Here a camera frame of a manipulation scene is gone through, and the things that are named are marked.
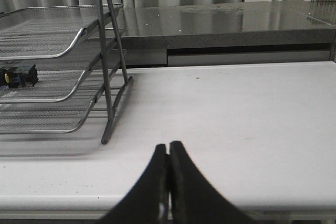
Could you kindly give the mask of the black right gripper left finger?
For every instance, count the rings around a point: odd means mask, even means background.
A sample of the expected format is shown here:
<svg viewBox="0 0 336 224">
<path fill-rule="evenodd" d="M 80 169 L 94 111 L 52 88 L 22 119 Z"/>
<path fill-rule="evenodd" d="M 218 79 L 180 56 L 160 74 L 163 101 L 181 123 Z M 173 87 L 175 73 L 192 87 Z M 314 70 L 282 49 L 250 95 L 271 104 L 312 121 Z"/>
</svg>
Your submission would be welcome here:
<svg viewBox="0 0 336 224">
<path fill-rule="evenodd" d="M 97 223 L 167 223 L 169 158 L 159 144 L 131 190 Z"/>
</svg>

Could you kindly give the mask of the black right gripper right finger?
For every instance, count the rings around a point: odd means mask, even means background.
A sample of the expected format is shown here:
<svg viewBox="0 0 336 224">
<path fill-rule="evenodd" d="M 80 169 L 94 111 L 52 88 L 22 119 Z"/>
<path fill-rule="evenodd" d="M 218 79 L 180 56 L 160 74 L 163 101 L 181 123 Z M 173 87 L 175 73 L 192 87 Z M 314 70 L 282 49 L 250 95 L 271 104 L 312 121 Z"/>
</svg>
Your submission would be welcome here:
<svg viewBox="0 0 336 224">
<path fill-rule="evenodd" d="M 198 170 L 180 141 L 170 143 L 173 223 L 254 223 Z"/>
</svg>

